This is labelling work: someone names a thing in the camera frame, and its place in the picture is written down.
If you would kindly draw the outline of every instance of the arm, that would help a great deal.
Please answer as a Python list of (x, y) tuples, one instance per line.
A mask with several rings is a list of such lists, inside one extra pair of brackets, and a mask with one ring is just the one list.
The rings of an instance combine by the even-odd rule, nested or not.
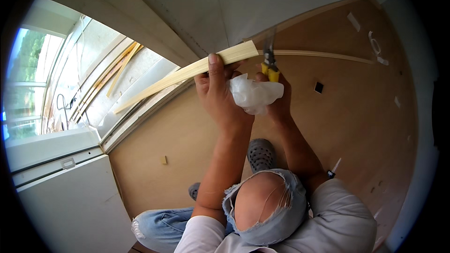
[(242, 62), (224, 69), (222, 59), (217, 54), (210, 54), (209, 76), (200, 74), (195, 77), (200, 101), (216, 122), (219, 137), (210, 166), (200, 184), (192, 217), (210, 216), (224, 226), (224, 190), (241, 181), (251, 127), (255, 119), (234, 103), (226, 86), (227, 79), (240, 74), (234, 71), (240, 64)]
[[(256, 79), (266, 81), (267, 77), (258, 73)], [(308, 196), (311, 196), (319, 185), (328, 180), (328, 176), (292, 119), (290, 110), (291, 85), (283, 74), (280, 74), (279, 82), (284, 85), (283, 97), (267, 106), (267, 115), (272, 119), (280, 134), (289, 170), (297, 175), (307, 190)]]

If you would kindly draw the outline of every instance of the small wooden block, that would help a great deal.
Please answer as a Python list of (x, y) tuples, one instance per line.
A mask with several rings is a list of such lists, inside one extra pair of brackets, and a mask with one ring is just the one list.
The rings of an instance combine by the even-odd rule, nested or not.
[(167, 164), (167, 157), (165, 155), (161, 156), (160, 160), (161, 160), (161, 164)]

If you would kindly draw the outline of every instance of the green foliage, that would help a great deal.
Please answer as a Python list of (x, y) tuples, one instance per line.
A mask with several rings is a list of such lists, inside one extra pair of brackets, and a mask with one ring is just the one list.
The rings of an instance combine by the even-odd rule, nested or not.
[(37, 31), (27, 31), (23, 37), (19, 53), (14, 59), (10, 81), (35, 81), (37, 60), (44, 44), (45, 34)]

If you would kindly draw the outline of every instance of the ripped jeans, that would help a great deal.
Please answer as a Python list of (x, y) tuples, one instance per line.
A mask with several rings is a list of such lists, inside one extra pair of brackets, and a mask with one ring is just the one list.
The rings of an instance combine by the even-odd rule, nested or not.
[[(278, 207), (264, 222), (257, 222), (245, 231), (240, 231), (234, 220), (236, 196), (242, 184), (261, 172), (272, 172), (283, 178), (289, 203)], [(308, 217), (305, 194), (306, 190), (298, 177), (289, 170), (267, 169), (253, 174), (225, 191), (222, 202), (228, 221), (225, 235), (235, 232), (252, 245), (270, 245), (288, 238)], [(171, 253), (180, 241), (193, 209), (148, 210), (133, 219), (131, 228), (145, 247), (160, 253)]]

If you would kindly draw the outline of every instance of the knee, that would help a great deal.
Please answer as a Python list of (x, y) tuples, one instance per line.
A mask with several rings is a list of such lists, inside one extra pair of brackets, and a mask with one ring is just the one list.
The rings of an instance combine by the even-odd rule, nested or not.
[(264, 222), (279, 207), (290, 204), (284, 179), (272, 172), (261, 172), (242, 184), (234, 203), (234, 220), (240, 231)]

